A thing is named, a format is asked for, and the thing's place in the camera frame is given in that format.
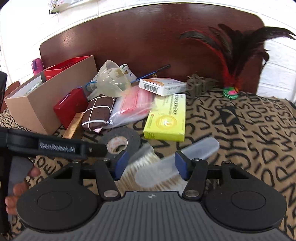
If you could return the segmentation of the person's left hand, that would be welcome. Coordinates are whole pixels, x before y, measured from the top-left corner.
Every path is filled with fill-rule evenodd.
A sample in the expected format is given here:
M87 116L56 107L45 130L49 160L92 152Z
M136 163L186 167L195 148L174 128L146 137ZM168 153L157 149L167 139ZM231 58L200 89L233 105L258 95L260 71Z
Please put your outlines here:
M30 178L37 177L41 174L41 171L33 166L27 176ZM23 180L21 183L17 183L13 187L13 194L10 196L7 196L5 198L5 204L6 204L6 212L9 215L17 215L16 211L16 205L18 202L18 199L22 194L24 194L29 189L29 184L26 179Z

